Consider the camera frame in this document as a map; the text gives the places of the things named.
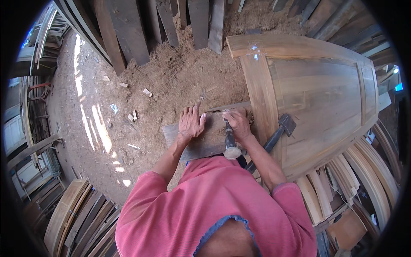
hand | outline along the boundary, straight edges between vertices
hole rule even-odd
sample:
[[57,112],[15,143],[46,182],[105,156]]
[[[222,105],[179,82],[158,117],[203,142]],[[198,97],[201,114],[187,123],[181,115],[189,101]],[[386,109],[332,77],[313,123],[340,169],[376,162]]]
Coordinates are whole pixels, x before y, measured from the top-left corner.
[[198,137],[204,130],[206,113],[199,116],[199,107],[201,102],[197,102],[194,106],[185,107],[180,113],[180,121],[178,122],[179,135],[190,141],[193,137]]
[[246,113],[244,108],[236,108],[223,112],[223,118],[228,120],[230,126],[233,128],[234,139],[242,146],[245,146],[246,140],[254,136],[251,133]]

pink shirt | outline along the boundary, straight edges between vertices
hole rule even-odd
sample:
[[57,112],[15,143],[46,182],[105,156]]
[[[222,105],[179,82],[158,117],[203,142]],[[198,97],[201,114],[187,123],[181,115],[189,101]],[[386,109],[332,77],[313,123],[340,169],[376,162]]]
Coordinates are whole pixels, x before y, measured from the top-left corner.
[[248,221],[262,256],[316,255],[299,187],[280,184],[270,196],[236,160],[223,156],[191,161],[171,192],[157,173],[139,176],[117,223],[118,252],[193,256],[206,232],[229,215]]

dirt floor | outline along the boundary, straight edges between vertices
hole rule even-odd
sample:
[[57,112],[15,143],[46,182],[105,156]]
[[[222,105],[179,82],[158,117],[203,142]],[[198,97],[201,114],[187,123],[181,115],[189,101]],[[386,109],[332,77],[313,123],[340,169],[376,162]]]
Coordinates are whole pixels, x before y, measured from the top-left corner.
[[[300,28],[301,15],[286,17],[291,4],[273,13],[270,1],[246,1],[241,13],[229,9],[224,32],[230,36],[260,28],[263,33],[305,35],[308,26]],[[47,101],[51,130],[58,124],[65,139],[58,157],[66,181],[75,178],[73,166],[77,175],[88,177],[96,189],[123,205],[137,177],[166,150],[161,127],[178,122],[182,108],[201,96],[200,113],[249,100],[240,61],[231,58],[226,44],[222,55],[209,48],[194,50],[191,26],[178,30],[178,39],[178,48],[166,41],[150,53],[149,63],[138,67],[132,60],[117,77],[75,32],[64,37],[53,95]],[[104,76],[110,81],[103,81]],[[144,94],[144,88],[153,97]],[[117,106],[117,114],[111,104]],[[127,119],[132,110],[139,117],[133,123]],[[177,185],[183,169],[180,163],[168,190]]]

man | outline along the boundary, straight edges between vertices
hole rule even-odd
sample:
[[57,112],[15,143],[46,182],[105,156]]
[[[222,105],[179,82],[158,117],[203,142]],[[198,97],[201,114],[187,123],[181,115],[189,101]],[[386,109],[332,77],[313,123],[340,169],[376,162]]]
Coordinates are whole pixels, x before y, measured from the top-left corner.
[[240,110],[223,113],[234,137],[254,161],[271,196],[237,160],[192,160],[167,192],[180,156],[204,130],[199,106],[180,114],[176,141],[140,175],[115,232],[118,252],[128,256],[315,256],[316,237],[301,192],[250,132]]

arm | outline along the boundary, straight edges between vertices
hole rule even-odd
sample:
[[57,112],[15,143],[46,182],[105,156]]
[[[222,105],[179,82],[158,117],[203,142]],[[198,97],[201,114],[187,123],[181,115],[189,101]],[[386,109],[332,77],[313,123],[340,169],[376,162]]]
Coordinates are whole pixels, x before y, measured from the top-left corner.
[[184,148],[192,138],[198,137],[204,130],[207,115],[206,113],[203,113],[200,117],[199,107],[200,102],[197,102],[194,106],[185,107],[180,113],[177,139],[152,169],[152,171],[162,176],[167,184],[170,182],[177,169],[178,161],[180,160]]
[[248,152],[255,163],[265,185],[270,192],[281,184],[287,182],[281,167],[258,143],[251,133],[248,119],[245,117],[245,109],[233,109],[223,113],[223,118],[227,119],[233,128],[234,137]]

